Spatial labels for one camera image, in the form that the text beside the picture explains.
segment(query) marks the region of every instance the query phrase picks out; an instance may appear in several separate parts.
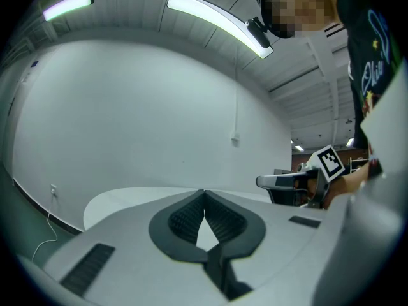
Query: ceiling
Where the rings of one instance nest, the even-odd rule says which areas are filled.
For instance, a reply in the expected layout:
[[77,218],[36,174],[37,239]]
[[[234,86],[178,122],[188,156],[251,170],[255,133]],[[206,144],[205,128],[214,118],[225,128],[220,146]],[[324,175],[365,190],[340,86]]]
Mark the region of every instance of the ceiling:
[[[234,62],[238,44],[239,68],[285,109],[293,145],[301,145],[306,152],[314,152],[328,144],[343,149],[348,138],[354,135],[353,97],[347,72],[347,31],[341,25],[329,26],[327,31],[313,38],[282,40],[268,33],[274,52],[260,59],[216,26],[167,8],[167,0],[95,0],[89,7],[45,22],[42,10],[58,1],[39,0],[27,12],[6,47],[2,67],[68,32],[90,27],[159,31],[213,50],[230,62]],[[242,21],[261,18],[256,0],[207,1]]]

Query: ceiling light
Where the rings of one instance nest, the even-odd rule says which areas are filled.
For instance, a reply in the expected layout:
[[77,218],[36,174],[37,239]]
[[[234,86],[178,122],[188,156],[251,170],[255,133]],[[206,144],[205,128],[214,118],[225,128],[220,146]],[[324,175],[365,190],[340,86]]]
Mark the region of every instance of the ceiling light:
[[273,52],[272,47],[263,48],[241,20],[214,4],[204,0],[168,0],[167,7],[201,18],[224,29],[262,59]]
[[350,147],[354,142],[354,138],[350,138],[349,141],[347,142],[347,147]]
[[68,11],[88,6],[94,3],[94,0],[62,0],[43,12],[46,21],[49,21]]

